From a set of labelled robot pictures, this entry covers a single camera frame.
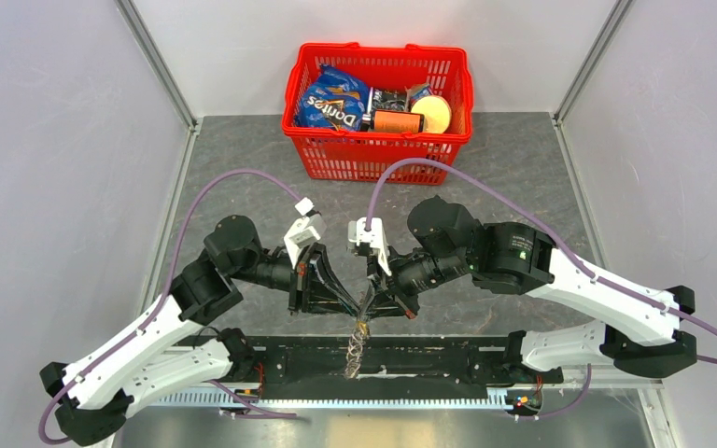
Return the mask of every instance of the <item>round container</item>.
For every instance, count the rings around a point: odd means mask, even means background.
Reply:
[[[425,133],[444,133],[449,128],[452,119],[452,109],[449,103],[438,95],[426,96],[411,108],[414,114],[425,116]]]

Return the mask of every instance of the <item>orange can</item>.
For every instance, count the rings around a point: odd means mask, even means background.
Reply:
[[[376,110],[370,126],[376,133],[421,133],[425,128],[425,116],[394,110]]]

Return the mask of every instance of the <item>white bracket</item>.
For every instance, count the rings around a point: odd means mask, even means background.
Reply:
[[[153,309],[159,306],[159,303],[160,298],[156,299],[149,305],[148,310],[107,343],[64,368],[63,382],[68,384],[73,379],[77,379],[78,373],[90,365],[94,359],[116,345],[129,333],[136,333],[135,338],[95,367],[83,379],[83,382],[78,381],[78,385],[70,389],[68,395],[71,399],[78,400],[78,408],[100,409],[106,406],[114,398],[114,394],[151,359],[163,353],[166,348],[180,339],[194,334],[202,328],[201,325],[191,320],[181,321],[179,318],[180,307],[175,298],[169,296],[158,316],[144,331],[138,331],[138,326],[144,322]]]
[[[606,324],[595,320],[585,325],[557,331],[527,331],[521,343],[524,365],[536,371],[561,366],[611,364],[600,352],[606,340]]]
[[[231,368],[230,351],[216,338],[189,352],[148,365],[122,387],[125,395],[134,398],[125,416],[130,418],[156,400],[186,387],[221,378]]]
[[[359,253],[359,247],[362,244],[369,245],[372,254],[378,258],[378,264],[387,275],[391,275],[391,270],[388,267],[388,244],[383,221],[380,217],[374,217],[368,231],[364,230],[366,223],[366,217],[358,221],[350,221],[347,225],[347,242],[351,245],[354,254]]]
[[[315,209],[315,205],[309,198],[303,198],[295,204],[295,209],[302,217],[299,217],[292,223],[289,230],[284,236],[285,247],[289,255],[289,262],[295,269],[298,257],[308,245],[320,241],[323,233],[326,231],[326,222],[319,213],[307,216],[309,212]]]
[[[672,308],[679,307],[674,295],[668,291],[637,285],[588,261],[579,260],[596,275]],[[551,251],[548,272],[554,276],[554,282],[532,289],[527,293],[528,296],[555,301],[601,320],[640,345],[655,346],[674,342],[672,334],[680,329],[677,316],[593,281],[576,269],[561,250]]]

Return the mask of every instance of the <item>gray mat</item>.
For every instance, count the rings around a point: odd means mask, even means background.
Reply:
[[[196,193],[216,175],[234,168],[266,171],[311,198],[329,229],[322,241],[334,272],[354,297],[367,288],[365,261],[346,250],[347,222],[363,217],[373,190],[368,182],[310,179],[295,147],[285,137],[278,116],[208,117],[191,156],[176,214],[176,227]],[[549,223],[576,252],[592,259],[568,172],[551,121],[545,113],[474,114],[472,140],[457,155],[455,167],[484,181]],[[388,184],[376,215],[385,223],[387,241],[401,253],[416,246],[406,219],[420,201],[435,194],[463,203],[483,222],[522,221],[503,204],[455,176],[439,187]],[[203,238],[227,215],[254,220],[265,247],[282,245],[282,236],[297,217],[293,202],[276,185],[240,176],[227,180],[205,197],[186,232],[178,270],[196,258]],[[347,334],[346,315],[297,315],[287,311],[287,294],[238,283],[244,301],[214,325],[238,327],[246,334]],[[373,334],[507,334],[518,329],[549,330],[590,319],[564,306],[517,296],[495,296],[477,289],[469,277],[419,296],[414,320],[381,318]]]
[[[567,406],[575,392],[546,390],[547,410]],[[125,425],[125,448],[649,448],[653,447],[635,390],[593,390],[558,418],[516,423],[494,411],[299,410],[302,420],[247,422],[215,409],[147,408]]]

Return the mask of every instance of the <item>red basket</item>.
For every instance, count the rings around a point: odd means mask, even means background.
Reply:
[[[446,133],[355,133],[294,125],[301,96],[329,64],[378,89],[404,91],[427,81],[433,93],[452,107]],[[462,49],[404,49],[349,44],[304,44],[289,74],[282,130],[298,149],[306,172],[315,179],[374,181],[395,161],[422,157],[451,165],[460,146],[471,138],[473,88]],[[425,165],[400,168],[391,182],[440,185],[446,172]]]

